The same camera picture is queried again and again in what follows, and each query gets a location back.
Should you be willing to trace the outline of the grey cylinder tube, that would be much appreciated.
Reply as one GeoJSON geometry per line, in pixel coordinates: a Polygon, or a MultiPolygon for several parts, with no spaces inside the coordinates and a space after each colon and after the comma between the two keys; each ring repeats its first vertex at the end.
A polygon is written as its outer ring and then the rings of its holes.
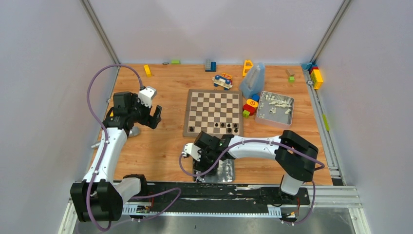
{"type": "MultiPolygon", "coordinates": [[[[137,126],[134,126],[130,130],[129,137],[135,137],[135,136],[139,135],[140,132],[141,132],[140,129],[137,126]]],[[[100,145],[100,141],[97,141],[91,146],[91,148],[96,149],[96,148],[99,147],[99,145],[100,145]]]]}

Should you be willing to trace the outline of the red yellow blue block toy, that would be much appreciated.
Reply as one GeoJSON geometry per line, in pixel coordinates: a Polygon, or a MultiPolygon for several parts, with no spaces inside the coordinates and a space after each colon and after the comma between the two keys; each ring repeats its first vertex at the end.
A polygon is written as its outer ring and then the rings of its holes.
{"type": "Polygon", "coordinates": [[[259,106],[260,97],[258,94],[253,94],[251,98],[246,100],[246,104],[243,106],[243,117],[247,118],[256,114],[259,106]]]}

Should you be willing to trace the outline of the yellow block far left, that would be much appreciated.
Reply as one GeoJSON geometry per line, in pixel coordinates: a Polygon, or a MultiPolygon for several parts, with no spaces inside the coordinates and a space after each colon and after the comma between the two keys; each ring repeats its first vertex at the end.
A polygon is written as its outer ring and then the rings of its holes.
{"type": "Polygon", "coordinates": [[[153,74],[152,74],[152,72],[151,72],[151,69],[150,69],[150,67],[149,67],[148,64],[145,64],[145,65],[144,65],[144,70],[145,70],[145,73],[146,73],[146,76],[147,76],[147,77],[152,77],[152,76],[153,76],[153,74]]]}

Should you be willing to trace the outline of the translucent blue plastic container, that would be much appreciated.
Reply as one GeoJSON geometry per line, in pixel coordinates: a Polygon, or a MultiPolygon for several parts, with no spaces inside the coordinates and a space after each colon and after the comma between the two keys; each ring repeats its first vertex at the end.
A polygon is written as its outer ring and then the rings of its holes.
{"type": "Polygon", "coordinates": [[[265,65],[258,63],[254,65],[246,74],[239,85],[245,99],[252,98],[254,94],[260,93],[264,89],[265,84],[265,65]]]}

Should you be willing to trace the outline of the silver tray white pieces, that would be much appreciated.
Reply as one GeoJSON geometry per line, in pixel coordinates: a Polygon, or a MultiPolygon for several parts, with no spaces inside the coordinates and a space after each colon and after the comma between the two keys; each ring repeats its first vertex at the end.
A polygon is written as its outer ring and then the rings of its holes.
{"type": "Polygon", "coordinates": [[[292,125],[294,104],[292,97],[262,91],[255,121],[283,130],[289,129],[292,125]]]}

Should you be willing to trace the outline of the blue grey block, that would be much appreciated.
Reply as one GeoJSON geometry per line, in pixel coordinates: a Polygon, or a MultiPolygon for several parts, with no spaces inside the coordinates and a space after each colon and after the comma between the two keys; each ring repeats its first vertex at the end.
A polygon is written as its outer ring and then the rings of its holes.
{"type": "Polygon", "coordinates": [[[217,65],[215,61],[211,61],[210,59],[206,59],[205,61],[205,72],[216,72],[217,65]]]}

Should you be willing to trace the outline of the silver tray black pieces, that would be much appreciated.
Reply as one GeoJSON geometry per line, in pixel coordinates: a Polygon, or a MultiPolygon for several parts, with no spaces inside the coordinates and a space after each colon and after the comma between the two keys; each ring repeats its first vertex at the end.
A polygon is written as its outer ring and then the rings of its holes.
{"type": "Polygon", "coordinates": [[[235,180],[235,162],[232,159],[220,160],[216,174],[197,176],[193,178],[196,183],[231,183],[235,180]]]}

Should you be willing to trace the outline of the yellow red blue brick stack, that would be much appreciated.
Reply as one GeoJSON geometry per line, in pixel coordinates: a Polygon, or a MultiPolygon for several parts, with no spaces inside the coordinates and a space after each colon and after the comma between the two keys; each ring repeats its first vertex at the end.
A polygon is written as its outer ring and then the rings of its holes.
{"type": "Polygon", "coordinates": [[[303,63],[301,64],[301,68],[303,71],[309,73],[314,89],[320,89],[323,85],[323,77],[319,67],[315,63],[303,63]]]}

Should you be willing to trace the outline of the colourful toy car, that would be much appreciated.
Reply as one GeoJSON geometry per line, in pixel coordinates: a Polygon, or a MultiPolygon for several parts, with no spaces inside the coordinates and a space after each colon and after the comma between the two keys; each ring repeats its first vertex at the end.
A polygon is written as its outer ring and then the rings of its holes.
{"type": "Polygon", "coordinates": [[[212,78],[215,87],[221,86],[224,90],[229,90],[233,87],[232,76],[227,73],[216,75],[212,78]]]}

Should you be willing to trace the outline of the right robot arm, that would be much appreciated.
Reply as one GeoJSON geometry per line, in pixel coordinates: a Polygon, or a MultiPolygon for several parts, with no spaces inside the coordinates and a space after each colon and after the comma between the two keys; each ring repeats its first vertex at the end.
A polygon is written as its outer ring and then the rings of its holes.
{"type": "Polygon", "coordinates": [[[313,180],[314,172],[324,165],[317,160],[318,148],[298,135],[285,130],[282,135],[248,138],[234,134],[221,137],[200,132],[193,143],[184,146],[184,156],[192,157],[197,182],[231,182],[233,162],[241,158],[264,158],[276,161],[285,171],[278,197],[291,203],[300,186],[313,180]]]}

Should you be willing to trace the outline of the wooden chessboard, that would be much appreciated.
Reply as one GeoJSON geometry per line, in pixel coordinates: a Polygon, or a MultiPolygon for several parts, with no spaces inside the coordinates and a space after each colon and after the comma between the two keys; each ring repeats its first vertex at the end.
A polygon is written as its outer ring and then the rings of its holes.
{"type": "Polygon", "coordinates": [[[227,124],[231,124],[233,135],[243,136],[243,97],[240,91],[190,89],[188,91],[183,136],[197,137],[200,132],[221,137],[227,133],[227,124]],[[239,131],[233,132],[233,124],[239,125],[239,131]]]}

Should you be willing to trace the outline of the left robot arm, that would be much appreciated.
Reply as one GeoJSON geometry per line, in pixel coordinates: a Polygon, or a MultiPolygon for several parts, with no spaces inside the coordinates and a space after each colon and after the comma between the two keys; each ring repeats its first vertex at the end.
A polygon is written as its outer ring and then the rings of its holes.
{"type": "Polygon", "coordinates": [[[132,197],[144,201],[149,188],[143,175],[127,175],[113,183],[115,168],[123,146],[139,123],[155,129],[161,121],[161,106],[152,115],[152,100],[157,91],[148,86],[139,93],[113,95],[113,107],[103,120],[104,130],[93,163],[81,182],[75,182],[70,195],[80,222],[117,221],[123,205],[132,197]]]}

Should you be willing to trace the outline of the wooden brown block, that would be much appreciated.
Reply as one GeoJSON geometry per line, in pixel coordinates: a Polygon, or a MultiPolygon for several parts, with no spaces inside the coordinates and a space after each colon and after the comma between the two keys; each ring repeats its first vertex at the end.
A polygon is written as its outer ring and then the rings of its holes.
{"type": "Polygon", "coordinates": [[[292,69],[286,69],[285,71],[289,77],[293,77],[295,75],[295,72],[292,69]]]}

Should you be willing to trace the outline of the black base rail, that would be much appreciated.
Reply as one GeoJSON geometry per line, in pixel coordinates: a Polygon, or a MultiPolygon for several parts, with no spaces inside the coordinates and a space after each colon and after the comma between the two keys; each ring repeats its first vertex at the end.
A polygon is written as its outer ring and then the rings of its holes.
{"type": "Polygon", "coordinates": [[[236,184],[173,183],[143,181],[141,192],[126,203],[114,189],[102,189],[102,198],[91,197],[97,221],[117,221],[121,215],[143,218],[150,215],[261,216],[279,218],[298,216],[301,206],[314,206],[307,188],[296,195],[284,194],[276,187],[251,187],[236,184]]]}

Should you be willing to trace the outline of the yellow triangular frame toy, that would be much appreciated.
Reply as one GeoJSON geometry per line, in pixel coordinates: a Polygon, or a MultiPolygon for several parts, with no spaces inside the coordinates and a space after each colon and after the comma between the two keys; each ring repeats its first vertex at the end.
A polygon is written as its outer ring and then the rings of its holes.
{"type": "Polygon", "coordinates": [[[242,77],[245,77],[247,73],[253,68],[254,64],[251,60],[247,59],[244,61],[243,64],[243,71],[242,71],[242,77]]]}

